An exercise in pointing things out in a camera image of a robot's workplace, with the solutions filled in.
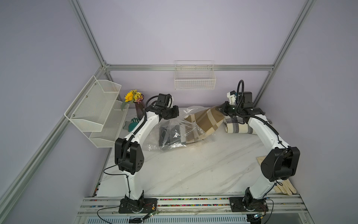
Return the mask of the cream plaid scarf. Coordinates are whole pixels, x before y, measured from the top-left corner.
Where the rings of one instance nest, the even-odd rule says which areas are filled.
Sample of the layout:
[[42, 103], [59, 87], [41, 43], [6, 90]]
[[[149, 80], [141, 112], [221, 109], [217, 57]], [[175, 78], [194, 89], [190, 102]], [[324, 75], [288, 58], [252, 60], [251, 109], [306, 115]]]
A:
[[255, 130], [244, 122], [241, 117], [226, 116], [223, 120], [225, 131], [227, 133], [248, 133], [257, 135]]

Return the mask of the tan plaid scarf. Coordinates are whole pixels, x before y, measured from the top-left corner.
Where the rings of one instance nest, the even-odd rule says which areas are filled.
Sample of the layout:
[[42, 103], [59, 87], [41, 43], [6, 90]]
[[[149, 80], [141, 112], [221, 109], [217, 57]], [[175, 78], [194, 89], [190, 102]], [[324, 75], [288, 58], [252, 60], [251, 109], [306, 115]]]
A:
[[215, 133], [223, 123], [225, 116], [217, 110], [217, 106], [211, 108], [191, 106], [184, 110], [186, 127], [185, 142], [193, 144], [205, 140]]

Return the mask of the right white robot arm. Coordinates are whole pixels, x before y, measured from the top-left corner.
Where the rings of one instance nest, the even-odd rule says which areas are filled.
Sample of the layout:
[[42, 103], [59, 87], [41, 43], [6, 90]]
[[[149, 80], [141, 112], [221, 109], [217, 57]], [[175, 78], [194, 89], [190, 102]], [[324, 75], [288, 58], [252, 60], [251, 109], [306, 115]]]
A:
[[255, 131], [268, 151], [261, 163], [262, 174], [245, 191], [243, 204], [249, 207], [263, 202], [276, 184], [295, 175], [300, 151], [280, 137], [261, 108], [253, 107], [252, 93], [231, 91], [227, 98], [228, 101], [220, 105], [218, 111], [226, 116], [242, 118], [244, 123]]

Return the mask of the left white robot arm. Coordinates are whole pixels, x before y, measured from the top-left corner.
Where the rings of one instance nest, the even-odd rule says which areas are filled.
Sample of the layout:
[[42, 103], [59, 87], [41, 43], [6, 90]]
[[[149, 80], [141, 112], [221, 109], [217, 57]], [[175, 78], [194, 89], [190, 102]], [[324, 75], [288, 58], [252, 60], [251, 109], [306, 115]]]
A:
[[141, 145], [162, 119], [168, 120], [179, 116], [179, 108], [173, 105], [170, 94], [160, 93], [150, 99], [155, 102], [146, 104], [143, 118], [136, 127], [125, 138], [118, 138], [115, 141], [115, 165], [126, 177], [128, 193], [125, 199], [131, 203], [140, 201], [144, 195], [139, 176], [145, 162]]

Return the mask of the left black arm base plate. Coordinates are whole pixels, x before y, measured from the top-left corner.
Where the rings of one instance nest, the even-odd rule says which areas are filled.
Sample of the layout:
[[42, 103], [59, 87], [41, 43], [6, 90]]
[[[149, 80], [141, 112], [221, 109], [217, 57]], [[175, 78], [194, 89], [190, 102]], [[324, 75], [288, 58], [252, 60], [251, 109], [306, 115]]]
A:
[[156, 198], [142, 198], [132, 200], [123, 198], [120, 201], [118, 209], [119, 214], [149, 213], [157, 208], [158, 200]]

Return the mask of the clear plastic vacuum bag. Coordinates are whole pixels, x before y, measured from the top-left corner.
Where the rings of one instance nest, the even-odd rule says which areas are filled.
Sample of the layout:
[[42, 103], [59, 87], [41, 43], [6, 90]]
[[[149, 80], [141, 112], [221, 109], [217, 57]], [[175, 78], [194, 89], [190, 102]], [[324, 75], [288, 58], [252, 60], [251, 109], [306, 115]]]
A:
[[181, 108], [179, 117], [163, 119], [154, 127], [145, 140], [145, 149], [153, 152], [169, 152], [212, 142], [214, 133], [223, 120], [224, 115], [216, 106]]

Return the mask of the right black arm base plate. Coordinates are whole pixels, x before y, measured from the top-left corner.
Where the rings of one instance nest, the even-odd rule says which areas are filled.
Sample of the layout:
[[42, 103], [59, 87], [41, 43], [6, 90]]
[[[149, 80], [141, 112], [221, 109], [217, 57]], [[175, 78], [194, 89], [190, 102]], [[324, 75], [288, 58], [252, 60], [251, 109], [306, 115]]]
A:
[[267, 212], [269, 210], [264, 199], [230, 197], [229, 204], [232, 212]]

